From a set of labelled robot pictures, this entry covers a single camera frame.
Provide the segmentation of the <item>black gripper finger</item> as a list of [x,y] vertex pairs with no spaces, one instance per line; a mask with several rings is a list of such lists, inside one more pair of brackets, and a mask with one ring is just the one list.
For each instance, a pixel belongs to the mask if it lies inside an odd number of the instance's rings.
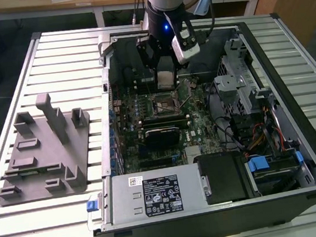
[[145,68],[147,68],[154,79],[154,89],[158,89],[158,78],[157,78],[157,60],[154,56],[154,52],[151,49],[151,53],[148,53],[148,40],[149,37],[137,37],[136,48],[141,58],[141,62]]
[[179,63],[176,55],[171,55],[171,59],[172,59],[172,62],[173,62],[173,83],[175,86],[177,86],[177,73],[179,70],[181,70],[182,66],[181,64]]

